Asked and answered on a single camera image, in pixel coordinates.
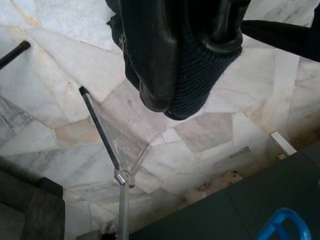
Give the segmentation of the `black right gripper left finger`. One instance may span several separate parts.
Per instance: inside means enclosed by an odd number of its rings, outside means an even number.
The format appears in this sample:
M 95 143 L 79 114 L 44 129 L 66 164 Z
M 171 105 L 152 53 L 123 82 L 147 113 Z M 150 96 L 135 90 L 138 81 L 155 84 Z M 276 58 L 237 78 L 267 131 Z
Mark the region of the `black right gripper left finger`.
M 165 112 L 172 104 L 178 75 L 178 2 L 108 0 L 112 40 L 123 53 L 125 76 L 143 104 Z

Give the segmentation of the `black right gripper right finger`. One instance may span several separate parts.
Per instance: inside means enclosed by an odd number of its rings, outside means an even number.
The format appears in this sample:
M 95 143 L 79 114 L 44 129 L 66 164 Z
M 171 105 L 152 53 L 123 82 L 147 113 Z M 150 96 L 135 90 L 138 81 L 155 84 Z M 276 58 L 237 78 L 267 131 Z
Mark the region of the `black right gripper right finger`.
M 248 0 L 184 0 L 178 74 L 165 115 L 185 120 L 206 103 L 214 84 L 242 53 L 240 29 Z

